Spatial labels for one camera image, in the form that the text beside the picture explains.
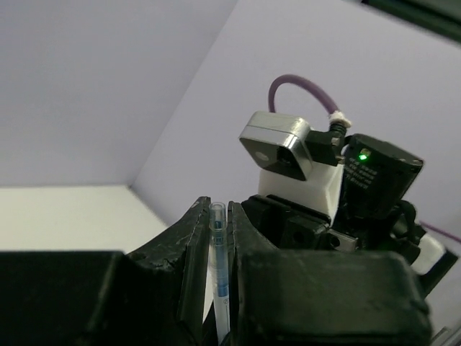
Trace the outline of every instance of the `purple cable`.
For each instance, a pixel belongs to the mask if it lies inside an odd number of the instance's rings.
[[[282,84],[294,84],[311,93],[329,114],[333,114],[339,110],[333,99],[317,84],[295,74],[284,74],[275,79],[269,88],[269,111],[272,113],[275,113],[275,92]]]
[[[438,229],[437,227],[434,227],[432,225],[429,225],[428,223],[425,223],[423,221],[420,221],[419,224],[423,226],[425,229],[428,229],[430,231],[433,231],[434,233],[440,234],[441,236],[444,236],[448,239],[451,239],[452,241],[457,242],[458,244],[461,244],[461,238],[458,236],[455,236],[454,234],[451,234],[447,231],[444,231],[442,229]]]

